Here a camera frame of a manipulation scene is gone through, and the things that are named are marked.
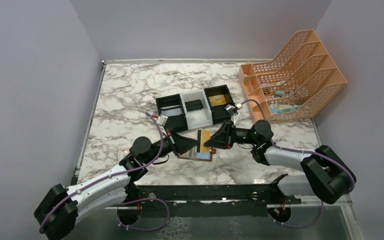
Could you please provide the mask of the black and white card tray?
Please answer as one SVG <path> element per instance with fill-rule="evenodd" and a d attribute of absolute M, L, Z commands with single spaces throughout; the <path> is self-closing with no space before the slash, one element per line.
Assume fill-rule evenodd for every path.
<path fill-rule="evenodd" d="M 167 120 L 165 128 L 184 132 L 229 120 L 228 105 L 235 105 L 227 85 L 191 90 L 155 99 L 159 115 Z"/>

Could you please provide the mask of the brown leather card holder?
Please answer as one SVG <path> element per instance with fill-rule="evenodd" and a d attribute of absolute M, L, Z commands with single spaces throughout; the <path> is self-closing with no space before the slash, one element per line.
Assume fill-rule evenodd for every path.
<path fill-rule="evenodd" d="M 213 160 L 213 155 L 216 153 L 217 150 L 215 148 L 209 148 L 208 152 L 197 152 L 197 148 L 195 147 L 180 156 L 177 156 L 177 158 L 192 161 L 211 162 Z"/>

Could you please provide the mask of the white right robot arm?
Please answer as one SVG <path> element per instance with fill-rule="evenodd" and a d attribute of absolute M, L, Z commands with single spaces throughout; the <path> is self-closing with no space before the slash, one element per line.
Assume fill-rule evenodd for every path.
<path fill-rule="evenodd" d="M 258 120 L 249 129 L 236 127 L 231 120 L 226 120 L 204 145 L 229 150 L 234 144 L 249 144 L 257 163 L 300 171 L 301 175 L 287 175 L 276 183 L 284 196 L 310 195 L 334 204 L 354 189 L 355 175 L 327 145 L 315 150 L 294 149 L 274 143 L 273 136 L 266 120 Z"/>

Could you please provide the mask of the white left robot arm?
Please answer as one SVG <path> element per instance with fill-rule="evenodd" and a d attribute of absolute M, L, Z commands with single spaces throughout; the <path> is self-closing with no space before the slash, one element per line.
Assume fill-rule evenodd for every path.
<path fill-rule="evenodd" d="M 61 240 L 92 211 L 124 202 L 129 184 L 143 177 L 147 166 L 158 158 L 169 153 L 182 155 L 197 145 L 196 139 L 173 130 L 154 143 L 146 136 L 136 138 L 128 155 L 107 172 L 77 185 L 51 187 L 33 213 L 39 233 L 49 240 Z"/>

